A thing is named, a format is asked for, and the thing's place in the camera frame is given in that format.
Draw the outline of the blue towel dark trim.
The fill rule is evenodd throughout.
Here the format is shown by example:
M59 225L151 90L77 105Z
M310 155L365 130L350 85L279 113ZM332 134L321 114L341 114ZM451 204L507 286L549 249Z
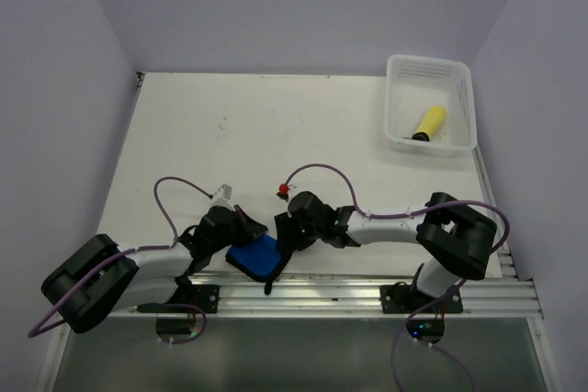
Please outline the blue towel dark trim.
M279 249L276 239L264 234L247 245L231 246L225 261L254 281L262 283L264 294L269 296L291 255L291 252Z

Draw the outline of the yellow towel black trim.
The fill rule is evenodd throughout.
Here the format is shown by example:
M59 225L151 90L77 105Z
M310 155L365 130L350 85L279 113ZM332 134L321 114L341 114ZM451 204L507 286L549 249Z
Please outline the yellow towel black trim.
M421 119L410 140L430 142L436 132L443 125L447 117L447 110L442 106L431 106Z

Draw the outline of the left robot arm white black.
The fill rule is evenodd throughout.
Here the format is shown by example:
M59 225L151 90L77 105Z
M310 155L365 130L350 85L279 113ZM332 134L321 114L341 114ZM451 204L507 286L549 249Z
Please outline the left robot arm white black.
M206 268L216 252L245 246L268 232L240 207L216 206L187 228L176 245L123 249L97 234L54 270L41 293L76 333L92 330L112 311L144 304L185 309L191 299L187 278Z

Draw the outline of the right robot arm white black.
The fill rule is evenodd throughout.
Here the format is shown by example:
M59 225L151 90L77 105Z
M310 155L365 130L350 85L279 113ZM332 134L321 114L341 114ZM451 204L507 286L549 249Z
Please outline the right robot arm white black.
M305 191L289 201L275 223L277 248L286 255L316 241L339 249L380 242L422 246L431 259L413 277L409 299L423 312L437 306L458 282L485 277L497 232L493 220L442 192L432 194L415 211L384 215L362 214L352 206L333 208Z

